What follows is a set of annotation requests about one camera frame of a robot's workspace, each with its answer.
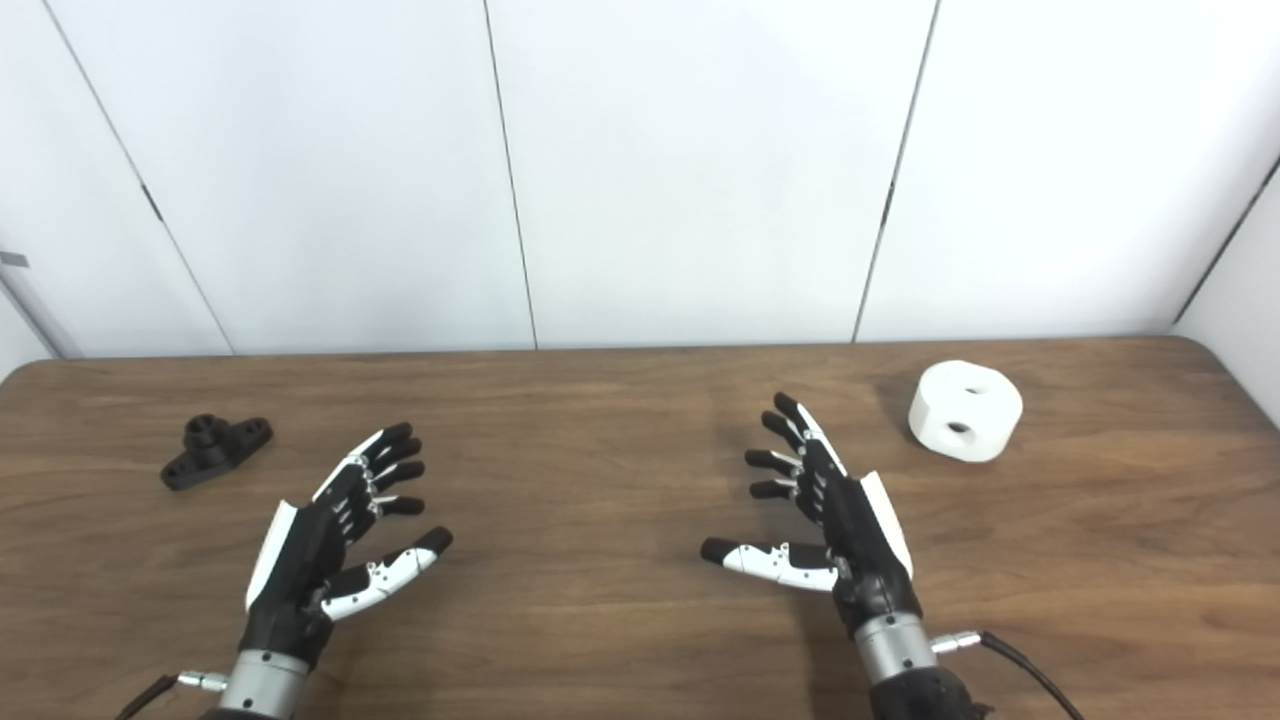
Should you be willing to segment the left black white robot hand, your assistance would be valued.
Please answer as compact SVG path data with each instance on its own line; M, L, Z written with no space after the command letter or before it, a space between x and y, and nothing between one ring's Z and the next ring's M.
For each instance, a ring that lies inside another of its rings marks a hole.
M388 600L449 548L452 533L435 527L380 559L346 564L381 519L424 512L420 498L389 492L424 475L421 450L410 423L383 428L352 448L307 503L278 503L246 591L241 651L312 671L339 620Z

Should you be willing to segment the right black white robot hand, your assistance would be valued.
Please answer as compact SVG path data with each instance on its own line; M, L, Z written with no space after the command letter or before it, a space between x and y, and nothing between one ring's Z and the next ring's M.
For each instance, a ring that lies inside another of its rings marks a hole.
M744 460L776 477L754 482L755 500L785 500L820 529L820 544L767 546L708 537L704 561L780 585L831 594L849 634L888 616L924 616L913 564L893 507L873 473L852 478L817 419L796 398L778 392L762 425L782 438L788 454L751 448Z

